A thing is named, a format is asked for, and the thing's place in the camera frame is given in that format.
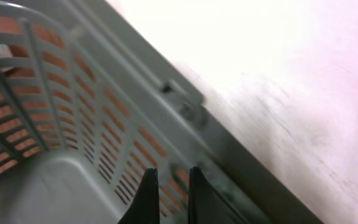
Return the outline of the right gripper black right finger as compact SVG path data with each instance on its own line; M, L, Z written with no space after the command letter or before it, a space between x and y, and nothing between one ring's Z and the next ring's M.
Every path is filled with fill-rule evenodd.
M247 220L235 214L216 194L199 167L190 169L189 224L246 224Z

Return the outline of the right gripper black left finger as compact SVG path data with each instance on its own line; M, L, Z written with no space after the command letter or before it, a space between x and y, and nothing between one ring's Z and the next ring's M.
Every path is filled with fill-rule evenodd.
M158 170L149 168L144 172L134 199L118 224L159 223Z

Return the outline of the grey plastic lattice basket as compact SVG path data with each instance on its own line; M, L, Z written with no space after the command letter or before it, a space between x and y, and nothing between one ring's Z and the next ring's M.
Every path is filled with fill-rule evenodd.
M318 223L106 1L0 1L0 223L118 223L158 170L188 223L190 169L247 223Z

